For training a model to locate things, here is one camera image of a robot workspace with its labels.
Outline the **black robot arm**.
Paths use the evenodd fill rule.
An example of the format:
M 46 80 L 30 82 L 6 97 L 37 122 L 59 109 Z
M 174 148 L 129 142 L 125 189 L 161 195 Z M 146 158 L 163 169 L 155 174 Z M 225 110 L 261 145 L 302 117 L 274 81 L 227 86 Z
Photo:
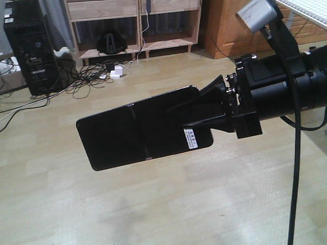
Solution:
M 289 59 L 301 110 L 326 106 L 326 47 Z M 294 100 L 280 59 L 244 55 L 236 71 L 219 76 L 192 99 L 167 113 L 185 128 L 211 128 L 234 132 L 238 138 L 262 133 L 262 120 L 294 112 Z

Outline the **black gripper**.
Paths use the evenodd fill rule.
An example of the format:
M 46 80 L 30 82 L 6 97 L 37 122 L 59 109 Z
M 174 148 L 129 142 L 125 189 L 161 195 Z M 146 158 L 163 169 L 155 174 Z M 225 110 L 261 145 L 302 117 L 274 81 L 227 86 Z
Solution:
M 278 55 L 255 59 L 245 55 L 235 61 L 236 72 L 227 76 L 240 104 L 231 109 L 232 119 L 222 105 L 225 82 L 220 75 L 194 98 L 167 110 L 186 128 L 208 128 L 234 133 L 239 139 L 262 134 L 260 121 L 295 112 L 287 75 Z

